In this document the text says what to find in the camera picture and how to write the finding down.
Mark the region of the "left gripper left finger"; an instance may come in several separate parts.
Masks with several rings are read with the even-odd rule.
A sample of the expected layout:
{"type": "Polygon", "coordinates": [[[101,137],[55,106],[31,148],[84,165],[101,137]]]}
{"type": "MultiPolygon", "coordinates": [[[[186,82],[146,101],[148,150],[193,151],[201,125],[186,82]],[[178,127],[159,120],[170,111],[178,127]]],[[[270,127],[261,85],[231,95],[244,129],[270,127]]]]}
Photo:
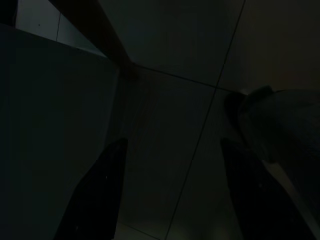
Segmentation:
{"type": "Polygon", "coordinates": [[[74,189],[56,240],[112,240],[123,192],[128,140],[110,143],[74,189]]]}

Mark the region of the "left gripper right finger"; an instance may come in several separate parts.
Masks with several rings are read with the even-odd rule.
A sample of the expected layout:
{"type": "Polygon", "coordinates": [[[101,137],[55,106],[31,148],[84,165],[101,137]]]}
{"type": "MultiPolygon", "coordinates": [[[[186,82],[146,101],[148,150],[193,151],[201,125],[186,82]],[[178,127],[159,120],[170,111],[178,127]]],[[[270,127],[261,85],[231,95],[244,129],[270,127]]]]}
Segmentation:
{"type": "Polygon", "coordinates": [[[313,240],[285,189],[254,152],[220,140],[231,201],[246,240],[313,240]]]}

